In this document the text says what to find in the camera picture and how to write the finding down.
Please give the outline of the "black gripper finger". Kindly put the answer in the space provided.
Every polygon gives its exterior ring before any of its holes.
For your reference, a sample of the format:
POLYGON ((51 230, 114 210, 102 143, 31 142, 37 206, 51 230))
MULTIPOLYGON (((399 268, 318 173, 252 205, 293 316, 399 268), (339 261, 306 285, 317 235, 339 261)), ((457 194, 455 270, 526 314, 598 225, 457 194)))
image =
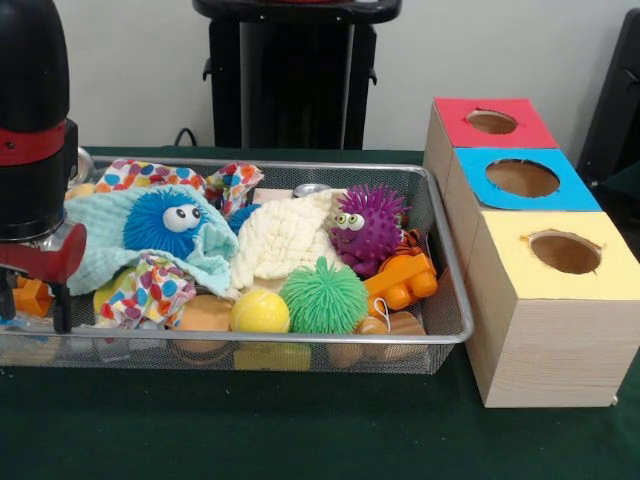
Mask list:
POLYGON ((66 284, 53 284, 53 327, 58 334, 68 334, 72 329, 71 296, 66 284))
POLYGON ((4 320, 12 320, 16 314, 13 287, 16 285, 17 271, 0 271, 0 314, 4 320))

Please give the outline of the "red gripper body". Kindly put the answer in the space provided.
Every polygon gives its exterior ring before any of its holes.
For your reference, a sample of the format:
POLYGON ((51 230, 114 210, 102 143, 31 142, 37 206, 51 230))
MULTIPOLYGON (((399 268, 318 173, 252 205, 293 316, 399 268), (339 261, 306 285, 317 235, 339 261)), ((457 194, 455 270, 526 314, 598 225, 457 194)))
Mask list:
POLYGON ((27 277, 65 284, 83 258, 87 231, 83 224, 63 222, 50 236, 23 243, 1 243, 1 266, 27 277))

